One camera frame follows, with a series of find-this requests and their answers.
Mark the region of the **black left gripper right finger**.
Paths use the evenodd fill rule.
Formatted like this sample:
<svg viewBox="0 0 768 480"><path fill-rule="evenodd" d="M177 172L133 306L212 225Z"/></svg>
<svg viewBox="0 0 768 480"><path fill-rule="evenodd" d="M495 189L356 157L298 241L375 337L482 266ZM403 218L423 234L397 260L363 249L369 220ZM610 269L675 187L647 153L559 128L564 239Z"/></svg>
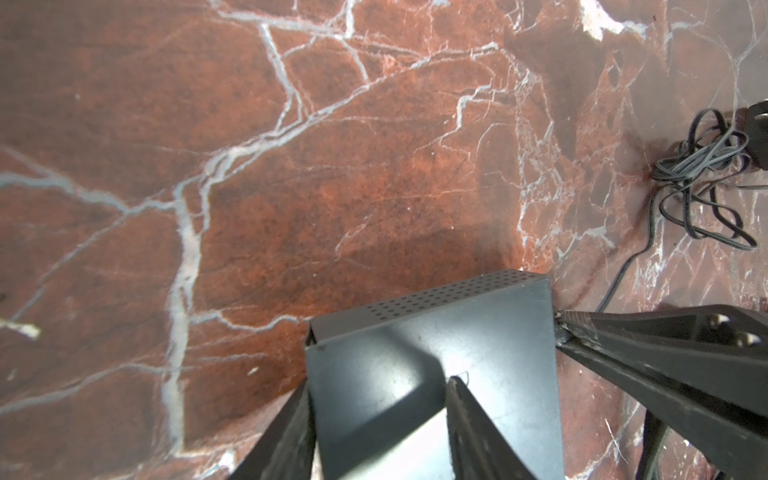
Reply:
<svg viewBox="0 0 768 480"><path fill-rule="evenodd" d="M460 377L448 380L445 400L456 479L535 479Z"/></svg>

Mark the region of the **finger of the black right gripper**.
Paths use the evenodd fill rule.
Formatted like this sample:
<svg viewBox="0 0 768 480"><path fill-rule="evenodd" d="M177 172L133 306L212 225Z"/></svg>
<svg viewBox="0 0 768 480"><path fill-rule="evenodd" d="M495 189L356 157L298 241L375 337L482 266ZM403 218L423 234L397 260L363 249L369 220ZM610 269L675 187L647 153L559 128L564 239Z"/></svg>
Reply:
<svg viewBox="0 0 768 480"><path fill-rule="evenodd" d="M556 325L600 353L767 415L767 314L716 304L633 314L563 311Z"/></svg>
<svg viewBox="0 0 768 480"><path fill-rule="evenodd" d="M767 419L714 397L653 378L578 341L558 349L644 405L735 479L767 477Z"/></svg>

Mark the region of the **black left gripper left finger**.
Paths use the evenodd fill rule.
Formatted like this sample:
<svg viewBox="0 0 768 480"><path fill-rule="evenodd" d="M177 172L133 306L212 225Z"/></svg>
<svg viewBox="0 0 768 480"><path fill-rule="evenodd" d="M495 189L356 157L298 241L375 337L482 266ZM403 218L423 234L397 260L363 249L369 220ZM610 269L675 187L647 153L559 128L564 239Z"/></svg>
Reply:
<svg viewBox="0 0 768 480"><path fill-rule="evenodd" d="M307 384L302 383L230 479L308 480L314 451L314 417Z"/></svg>

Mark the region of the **dark grey network switch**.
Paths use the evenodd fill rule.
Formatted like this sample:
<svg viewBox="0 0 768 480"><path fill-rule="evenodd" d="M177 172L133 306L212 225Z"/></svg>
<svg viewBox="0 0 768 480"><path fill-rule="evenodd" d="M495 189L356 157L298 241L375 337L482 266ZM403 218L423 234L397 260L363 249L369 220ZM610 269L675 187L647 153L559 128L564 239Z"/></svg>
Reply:
<svg viewBox="0 0 768 480"><path fill-rule="evenodd" d="M546 276L502 270L314 318L306 363L328 479L452 478L455 376L533 475L565 475Z"/></svg>

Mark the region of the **black power adapter with cable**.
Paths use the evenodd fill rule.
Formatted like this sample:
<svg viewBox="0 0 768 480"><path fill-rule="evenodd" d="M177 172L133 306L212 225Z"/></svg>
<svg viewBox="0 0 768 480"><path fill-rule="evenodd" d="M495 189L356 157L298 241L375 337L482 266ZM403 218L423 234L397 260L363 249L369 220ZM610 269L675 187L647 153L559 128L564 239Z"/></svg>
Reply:
<svg viewBox="0 0 768 480"><path fill-rule="evenodd" d="M654 247L657 218L674 224L693 240L714 240L740 251L758 248L741 213L718 199L725 186L743 191L765 191L765 184L734 184L732 179L754 169L767 169L767 101L750 105L743 124L726 120L712 107L699 111L687 137L671 157L656 161L651 179L658 188L647 203L647 242L621 265L596 310L603 312L613 300L633 263Z"/></svg>

